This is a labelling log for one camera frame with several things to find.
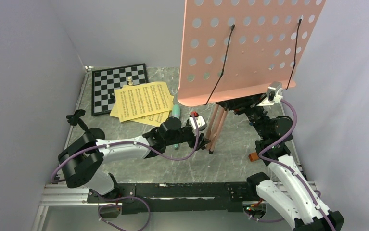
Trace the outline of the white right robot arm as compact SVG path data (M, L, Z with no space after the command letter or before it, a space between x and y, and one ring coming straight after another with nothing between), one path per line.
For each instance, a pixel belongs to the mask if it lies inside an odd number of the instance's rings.
M261 105L266 94L253 95L218 102L236 115L246 115L260 140L255 142L258 158L280 180L287 191L283 193L270 177L259 172L247 178L246 195L269 203L287 221L294 231L339 231L344 218L339 211L331 209L321 200L299 170L286 142L292 140L297 112L286 100L280 102L291 110L293 117L281 115L275 118Z

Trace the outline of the pink perforated music stand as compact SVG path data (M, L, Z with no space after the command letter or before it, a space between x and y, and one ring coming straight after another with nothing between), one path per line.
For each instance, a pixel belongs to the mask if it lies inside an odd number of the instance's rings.
M185 2L178 101L185 106L294 87L323 0Z

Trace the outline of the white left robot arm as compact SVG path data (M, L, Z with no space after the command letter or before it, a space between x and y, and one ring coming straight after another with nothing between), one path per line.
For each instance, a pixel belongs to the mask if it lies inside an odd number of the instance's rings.
M181 143L187 143L194 152L204 149L211 142L202 133L205 127L203 117L194 115L184 126L180 119L169 117L160 126L130 139L105 140L101 129L88 129L59 154L59 167L68 188L85 186L112 202L120 196L120 188L113 174L100 171L101 165L133 158L166 158L166 148Z

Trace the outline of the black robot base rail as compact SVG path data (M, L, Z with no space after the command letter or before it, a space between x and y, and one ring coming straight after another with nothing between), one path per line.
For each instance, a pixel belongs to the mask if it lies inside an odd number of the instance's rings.
M98 196L90 189L89 204L119 203L120 208L104 209L101 214L116 217L151 212L227 211L244 212L261 218L266 205L245 182L202 183L120 183L116 193Z

